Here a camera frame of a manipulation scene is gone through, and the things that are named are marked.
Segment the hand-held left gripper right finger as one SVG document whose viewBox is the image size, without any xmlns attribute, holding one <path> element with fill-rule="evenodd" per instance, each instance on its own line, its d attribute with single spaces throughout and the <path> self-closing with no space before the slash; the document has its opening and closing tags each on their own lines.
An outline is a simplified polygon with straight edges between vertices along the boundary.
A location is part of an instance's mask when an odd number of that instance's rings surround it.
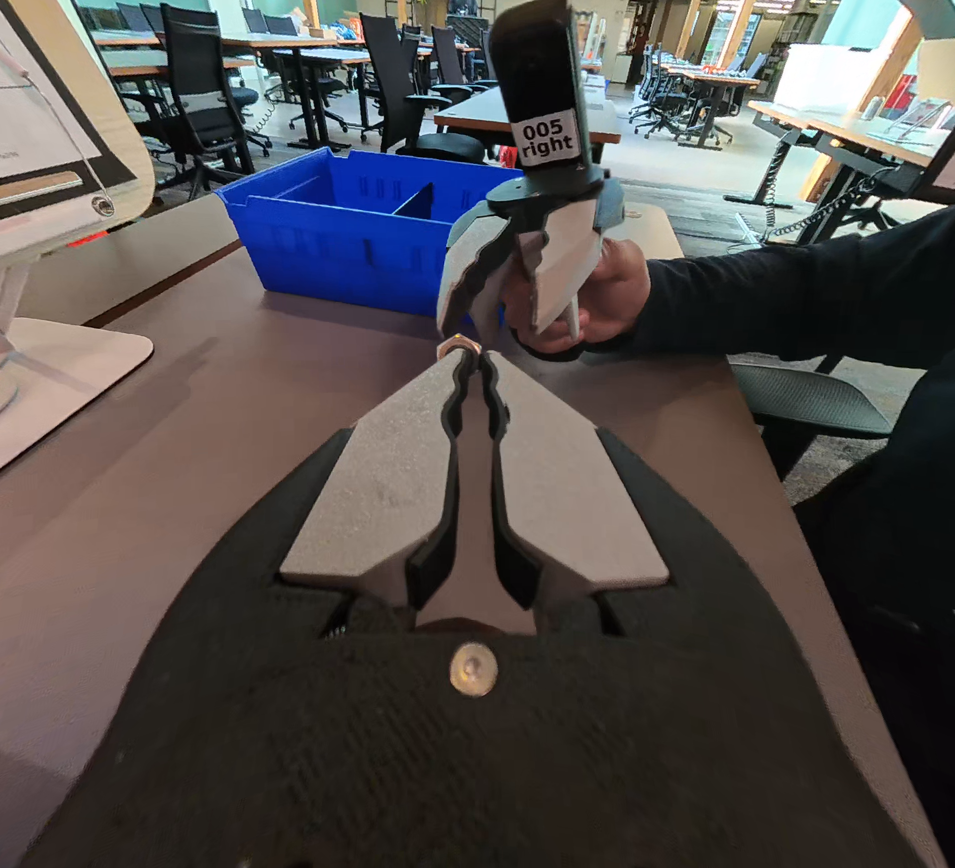
<svg viewBox="0 0 955 868">
<path fill-rule="evenodd" d="M 495 570 L 524 610 L 664 585 L 657 550 L 599 428 L 502 354 L 481 358 L 493 441 Z"/>
</svg>

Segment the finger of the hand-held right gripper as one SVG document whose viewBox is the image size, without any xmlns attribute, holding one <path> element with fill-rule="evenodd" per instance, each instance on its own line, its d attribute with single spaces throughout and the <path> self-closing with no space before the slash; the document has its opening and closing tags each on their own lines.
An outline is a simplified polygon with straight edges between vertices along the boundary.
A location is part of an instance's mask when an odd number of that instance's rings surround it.
<svg viewBox="0 0 955 868">
<path fill-rule="evenodd" d="M 537 227 L 517 236 L 521 261 L 531 282 L 534 334 L 557 321 L 579 336 L 579 289 L 598 264 L 603 231 L 595 224 L 596 200 L 577 200 L 547 212 Z"/>
<path fill-rule="evenodd" d="M 442 338 L 470 321 L 484 348 L 494 348 L 501 331 L 500 292 L 515 258 L 511 218 L 463 215 L 451 227 L 436 302 Z"/>
</svg>

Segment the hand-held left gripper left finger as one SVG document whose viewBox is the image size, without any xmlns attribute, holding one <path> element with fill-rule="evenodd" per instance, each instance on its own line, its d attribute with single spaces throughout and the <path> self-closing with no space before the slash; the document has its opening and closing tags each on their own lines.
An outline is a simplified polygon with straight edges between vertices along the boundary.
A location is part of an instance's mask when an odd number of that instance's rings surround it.
<svg viewBox="0 0 955 868">
<path fill-rule="evenodd" d="M 453 348 L 346 434 L 280 566 L 288 583 L 423 609 L 455 560 L 460 409 L 472 352 Z"/>
</svg>

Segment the blue plastic bin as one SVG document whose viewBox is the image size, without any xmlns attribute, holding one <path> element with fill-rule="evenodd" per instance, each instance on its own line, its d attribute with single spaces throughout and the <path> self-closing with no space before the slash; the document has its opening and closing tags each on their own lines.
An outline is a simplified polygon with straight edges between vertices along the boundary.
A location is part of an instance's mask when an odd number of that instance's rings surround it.
<svg viewBox="0 0 955 868">
<path fill-rule="evenodd" d="M 216 191 L 264 289 L 434 318 L 451 227 L 517 169 L 327 148 Z"/>
</svg>

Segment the person's right forearm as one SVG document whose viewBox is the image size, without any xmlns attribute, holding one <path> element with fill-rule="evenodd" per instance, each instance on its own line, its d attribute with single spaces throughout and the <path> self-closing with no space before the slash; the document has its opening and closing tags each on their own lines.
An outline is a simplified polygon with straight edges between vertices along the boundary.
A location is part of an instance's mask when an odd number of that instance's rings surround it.
<svg viewBox="0 0 955 868">
<path fill-rule="evenodd" d="M 650 262 L 629 348 L 928 371 L 954 348 L 954 210 L 868 237 Z"/>
</svg>

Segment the wooden edged office desk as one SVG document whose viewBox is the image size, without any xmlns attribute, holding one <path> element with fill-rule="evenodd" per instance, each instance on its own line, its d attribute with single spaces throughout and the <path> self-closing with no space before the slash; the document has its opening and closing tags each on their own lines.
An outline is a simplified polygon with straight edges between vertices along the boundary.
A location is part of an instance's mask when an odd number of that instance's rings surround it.
<svg viewBox="0 0 955 868">
<path fill-rule="evenodd" d="M 592 145 L 618 144 L 622 132 L 616 108 L 597 88 L 583 89 L 584 106 Z M 510 145 L 512 133 L 499 88 L 490 89 L 445 110 L 434 113 L 434 123 L 449 133 L 469 134 L 492 145 Z"/>
</svg>

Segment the long wooden office desk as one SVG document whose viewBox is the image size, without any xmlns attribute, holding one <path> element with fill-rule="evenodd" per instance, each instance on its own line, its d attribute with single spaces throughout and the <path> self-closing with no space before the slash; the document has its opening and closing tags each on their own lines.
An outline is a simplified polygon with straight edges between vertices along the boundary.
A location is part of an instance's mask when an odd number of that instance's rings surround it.
<svg viewBox="0 0 955 868">
<path fill-rule="evenodd" d="M 216 28 L 175 24 L 168 20 L 163 43 L 163 51 L 130 52 L 125 65 L 117 62 L 123 57 L 121 54 L 111 52 L 103 59 L 106 70 L 114 81 L 124 77 L 161 77 L 171 90 L 173 106 L 182 119 L 184 134 L 189 140 L 197 137 L 198 120 L 188 116 L 201 111 L 211 115 L 211 124 L 225 124 L 227 128 L 234 126 L 238 135 L 244 137 L 245 126 L 228 83 L 228 64 L 222 51 L 223 46 L 237 45 L 238 41 L 223 40 Z M 327 147 L 330 151 L 349 148 L 347 144 L 334 143 L 328 135 L 320 96 L 323 79 L 313 63 L 329 64 L 332 68 L 364 64 L 371 59 L 366 51 L 318 47 L 317 40 L 299 37 L 264 37 L 260 42 L 244 40 L 241 45 L 257 50 L 281 47 L 282 52 L 292 52 L 295 56 L 292 70 L 298 76 L 306 136 L 301 141 L 291 142 L 291 147 L 302 150 Z"/>
</svg>

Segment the wooden standing desk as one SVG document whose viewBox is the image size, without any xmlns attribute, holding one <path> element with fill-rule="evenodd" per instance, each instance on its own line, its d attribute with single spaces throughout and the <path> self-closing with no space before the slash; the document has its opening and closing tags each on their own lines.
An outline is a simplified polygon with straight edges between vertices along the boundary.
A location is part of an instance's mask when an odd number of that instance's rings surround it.
<svg viewBox="0 0 955 868">
<path fill-rule="evenodd" d="M 864 119 L 858 113 L 794 111 L 752 102 L 760 125 L 790 126 L 810 138 L 811 147 L 838 166 L 837 172 L 806 218 L 775 228 L 766 238 L 795 244 L 828 241 L 839 230 L 885 230 L 898 222 L 884 212 L 892 201 L 954 203 L 953 110 L 946 102 L 936 110 L 914 112 L 894 120 Z"/>
</svg>

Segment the person's right hand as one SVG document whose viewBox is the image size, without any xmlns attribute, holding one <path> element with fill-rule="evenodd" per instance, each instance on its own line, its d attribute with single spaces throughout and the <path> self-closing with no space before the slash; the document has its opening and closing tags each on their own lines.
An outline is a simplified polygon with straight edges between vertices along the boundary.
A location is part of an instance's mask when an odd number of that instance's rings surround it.
<svg viewBox="0 0 955 868">
<path fill-rule="evenodd" d="M 534 331 L 533 289 L 522 265 L 512 267 L 500 298 L 504 320 L 519 344 L 544 359 L 557 360 L 627 334 L 650 295 L 649 267 L 640 246 L 605 239 L 598 264 L 579 289 L 577 337 L 565 321 L 555 321 L 540 333 Z"/>
</svg>

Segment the black office chair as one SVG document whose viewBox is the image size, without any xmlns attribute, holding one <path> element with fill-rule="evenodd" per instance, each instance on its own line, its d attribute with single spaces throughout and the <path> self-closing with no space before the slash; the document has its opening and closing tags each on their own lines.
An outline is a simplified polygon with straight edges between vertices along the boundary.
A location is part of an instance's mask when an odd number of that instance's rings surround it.
<svg viewBox="0 0 955 868">
<path fill-rule="evenodd" d="M 422 134 L 425 111 L 445 110 L 470 98 L 468 85 L 438 85 L 434 93 L 417 93 L 394 20 L 360 13 L 365 43 L 375 71 L 384 115 L 380 150 L 396 148 L 399 156 L 465 164 L 484 163 L 485 147 L 465 134 Z"/>
<path fill-rule="evenodd" d="M 245 120 L 224 65 L 214 13 L 162 2 L 166 111 L 150 112 L 142 134 L 170 150 L 178 166 L 168 187 L 188 184 L 188 201 L 255 173 Z"/>
</svg>

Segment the dark mesh office chair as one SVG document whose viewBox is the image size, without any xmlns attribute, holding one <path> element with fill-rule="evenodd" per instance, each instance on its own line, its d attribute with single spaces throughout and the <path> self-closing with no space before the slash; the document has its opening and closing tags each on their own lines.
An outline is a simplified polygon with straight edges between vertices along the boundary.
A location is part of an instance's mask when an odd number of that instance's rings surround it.
<svg viewBox="0 0 955 868">
<path fill-rule="evenodd" d="M 731 368 L 781 481 L 818 436 L 875 441 L 892 432 L 860 389 L 830 373 L 740 363 Z"/>
</svg>

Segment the person's torso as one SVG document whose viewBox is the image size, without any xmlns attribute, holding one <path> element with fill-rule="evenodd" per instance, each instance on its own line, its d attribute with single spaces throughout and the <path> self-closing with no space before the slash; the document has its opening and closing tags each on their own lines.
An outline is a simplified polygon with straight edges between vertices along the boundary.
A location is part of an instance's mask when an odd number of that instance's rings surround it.
<svg viewBox="0 0 955 868">
<path fill-rule="evenodd" d="M 884 448 L 795 513 L 953 866 L 953 353 L 913 387 Z"/>
</svg>

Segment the white flat base plate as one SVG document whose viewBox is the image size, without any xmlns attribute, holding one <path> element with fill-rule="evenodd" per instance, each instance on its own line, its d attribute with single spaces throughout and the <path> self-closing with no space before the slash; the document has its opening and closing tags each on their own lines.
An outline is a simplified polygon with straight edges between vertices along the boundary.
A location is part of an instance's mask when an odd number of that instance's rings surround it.
<svg viewBox="0 0 955 868">
<path fill-rule="evenodd" d="M 141 367 L 146 337 L 22 317 L 39 260 L 139 217 L 153 169 L 59 0 L 1 0 L 1 467 Z"/>
</svg>

